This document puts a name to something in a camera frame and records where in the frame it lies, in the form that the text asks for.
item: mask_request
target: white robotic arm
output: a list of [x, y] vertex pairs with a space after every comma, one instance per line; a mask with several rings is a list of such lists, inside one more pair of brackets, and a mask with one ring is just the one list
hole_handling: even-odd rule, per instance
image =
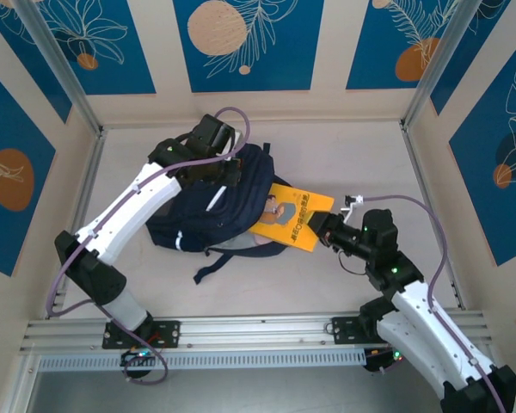
[[[343, 215], [314, 213], [308, 225], [323, 245], [365, 260], [369, 281], [383, 294], [360, 308], [360, 332], [401, 350], [436, 391], [444, 412], [510, 413], [516, 375], [479, 351], [428, 291], [424, 276], [398, 249], [390, 210], [367, 211], [361, 230], [346, 221]], [[355, 320], [347, 323], [333, 319], [337, 336], [355, 329]]]
[[227, 153], [227, 144], [235, 146], [240, 136], [206, 115], [192, 132], [161, 142], [138, 176], [99, 217], [74, 236], [63, 231], [56, 238], [67, 276], [114, 320], [144, 340], [151, 335], [152, 316], [132, 296], [126, 277], [112, 265], [134, 233], [185, 185], [198, 180], [237, 183], [238, 161]]

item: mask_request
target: beige circle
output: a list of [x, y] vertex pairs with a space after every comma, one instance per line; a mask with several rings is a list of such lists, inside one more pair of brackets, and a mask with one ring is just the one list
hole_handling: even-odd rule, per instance
[[[42, 0], [33, 0], [33, 3], [41, 2]], [[13, 9], [14, 5], [11, 3], [11, 0], [0, 0], [0, 4], [2, 6], [6, 6], [8, 9]]]
[[208, 56], [232, 53], [247, 39], [247, 25], [241, 14], [219, 0], [202, 3], [189, 16], [187, 31], [197, 50]]
[[383, 9], [390, 3], [392, 3], [391, 0], [372, 0], [372, 7], [375, 9]]

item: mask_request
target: black mounting bracket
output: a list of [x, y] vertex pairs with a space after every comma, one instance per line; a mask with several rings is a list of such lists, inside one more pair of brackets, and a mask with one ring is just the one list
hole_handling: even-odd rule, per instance
[[359, 317], [334, 317], [331, 322], [335, 344], [386, 343], [379, 336], [368, 336], [359, 324]]
[[[151, 331], [155, 335], [151, 337], [148, 343], [154, 348], [178, 348], [180, 341], [179, 321], [155, 321], [151, 325]], [[103, 343], [101, 347], [106, 350], [112, 349], [128, 349], [132, 347], [142, 347], [141, 344], [128, 336], [114, 323], [105, 324], [105, 332], [103, 333]]]

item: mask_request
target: enclosure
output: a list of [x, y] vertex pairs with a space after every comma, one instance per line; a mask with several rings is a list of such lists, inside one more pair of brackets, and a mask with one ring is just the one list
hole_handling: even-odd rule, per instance
[[[321, 244], [235, 257], [197, 286], [219, 255], [140, 228], [114, 266], [153, 317], [181, 322], [157, 386], [124, 382], [95, 306], [46, 316], [55, 237], [223, 107], [333, 213], [349, 194], [431, 207], [449, 245], [436, 299], [516, 372], [516, 0], [0, 0], [1, 412], [439, 410], [408, 361], [369, 373], [371, 343], [335, 344], [329, 320], [379, 292], [341, 268], [363, 262]], [[392, 211], [399, 248], [432, 280], [443, 235], [428, 215], [383, 200], [348, 223], [371, 208]], [[86, 298], [66, 280], [53, 308]]]

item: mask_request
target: white floor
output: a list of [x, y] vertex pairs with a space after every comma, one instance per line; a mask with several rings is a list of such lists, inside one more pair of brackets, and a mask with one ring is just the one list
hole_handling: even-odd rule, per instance
[[[193, 126], [110, 131], [87, 220], [118, 196], [158, 142]], [[243, 128], [237, 123], [233, 126]], [[421, 198], [396, 122], [256, 122], [249, 142], [270, 142], [277, 174], [295, 187], [334, 196], [336, 210], [343, 206], [345, 194]], [[379, 207], [392, 210], [400, 249], [430, 280], [440, 253], [426, 213], [402, 200], [375, 202], [355, 213], [350, 224], [360, 227], [365, 209]], [[216, 258], [157, 247], [142, 228], [115, 267], [126, 275], [139, 302], [156, 317], [355, 311], [379, 295], [366, 277], [344, 272], [336, 254], [321, 244], [312, 254], [286, 250], [272, 258], [236, 257], [195, 286], [195, 272]], [[356, 258], [345, 262], [356, 271], [363, 269]], [[445, 274], [435, 292], [442, 305], [456, 306]], [[70, 283], [65, 305], [83, 298], [84, 294]], [[86, 306], [66, 317], [102, 315]]]

